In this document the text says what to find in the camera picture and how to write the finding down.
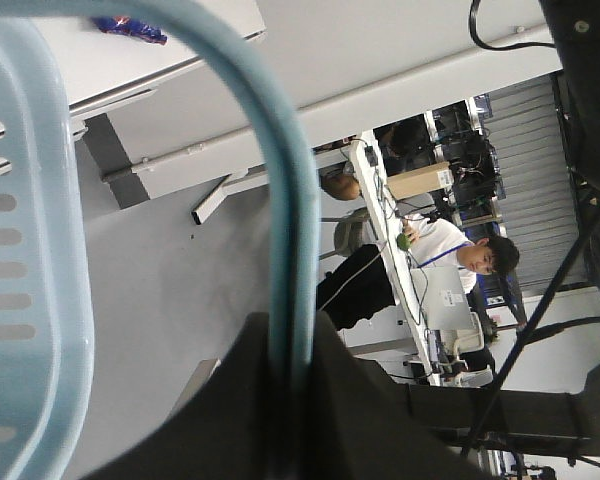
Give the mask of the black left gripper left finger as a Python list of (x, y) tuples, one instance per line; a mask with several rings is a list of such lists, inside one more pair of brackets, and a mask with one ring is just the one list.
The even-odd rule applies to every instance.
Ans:
[(275, 383), (269, 315), (246, 317), (202, 388), (170, 419), (87, 479), (269, 479)]

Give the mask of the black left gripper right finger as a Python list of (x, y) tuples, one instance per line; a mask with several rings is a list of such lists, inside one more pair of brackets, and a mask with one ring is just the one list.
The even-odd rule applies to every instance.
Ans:
[(303, 479), (488, 479), (382, 391), (318, 312), (306, 397)]

